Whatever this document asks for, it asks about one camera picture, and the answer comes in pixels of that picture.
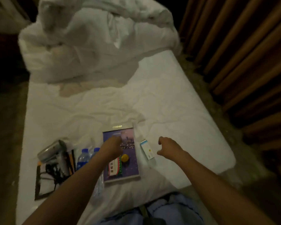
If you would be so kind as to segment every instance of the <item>clothing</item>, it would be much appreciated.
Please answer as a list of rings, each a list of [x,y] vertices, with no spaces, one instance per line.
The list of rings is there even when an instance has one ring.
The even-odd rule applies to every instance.
[[[97,225],[203,225],[193,201],[181,193],[170,193],[145,205],[149,218],[138,208],[105,218]]]

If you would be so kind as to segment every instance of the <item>plastic bottle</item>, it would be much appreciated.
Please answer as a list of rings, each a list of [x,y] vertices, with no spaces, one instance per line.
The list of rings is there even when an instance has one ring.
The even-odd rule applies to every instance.
[[[82,149],[81,155],[78,157],[77,160],[77,168],[76,170],[79,170],[82,168],[87,162],[91,159],[90,155],[88,154],[88,149],[84,148]]]
[[[91,155],[90,158],[93,158],[94,155],[100,150],[99,147],[94,148],[94,153]],[[98,181],[95,185],[94,191],[93,191],[93,196],[98,197],[101,195],[102,191],[104,189],[104,182],[103,182],[103,173],[99,176]]]

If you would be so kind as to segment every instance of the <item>purple book cover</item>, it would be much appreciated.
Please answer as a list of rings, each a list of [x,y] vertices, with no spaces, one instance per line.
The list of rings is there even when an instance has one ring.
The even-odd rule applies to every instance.
[[[129,160],[127,162],[122,162],[122,174],[109,177],[108,166],[104,169],[105,182],[139,176],[138,161],[136,159],[133,135],[133,128],[103,132],[104,142],[111,136],[121,136],[121,147],[123,148],[123,154],[127,154],[129,156]]]

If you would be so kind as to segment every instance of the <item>hand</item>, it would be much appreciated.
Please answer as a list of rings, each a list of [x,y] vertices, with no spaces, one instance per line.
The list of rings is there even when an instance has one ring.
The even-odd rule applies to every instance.
[[[171,138],[159,137],[158,144],[162,146],[161,150],[157,152],[158,155],[174,161],[177,155],[181,154],[184,150]]]
[[[120,136],[112,136],[102,144],[99,152],[110,162],[122,155],[121,143],[122,138]]]

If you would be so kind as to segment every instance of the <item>person's left hand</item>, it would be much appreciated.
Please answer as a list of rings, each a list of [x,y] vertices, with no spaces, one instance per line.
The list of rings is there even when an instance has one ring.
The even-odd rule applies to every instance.
[[[121,143],[122,138],[120,136],[112,136],[102,144],[99,152],[110,162],[122,155]]]

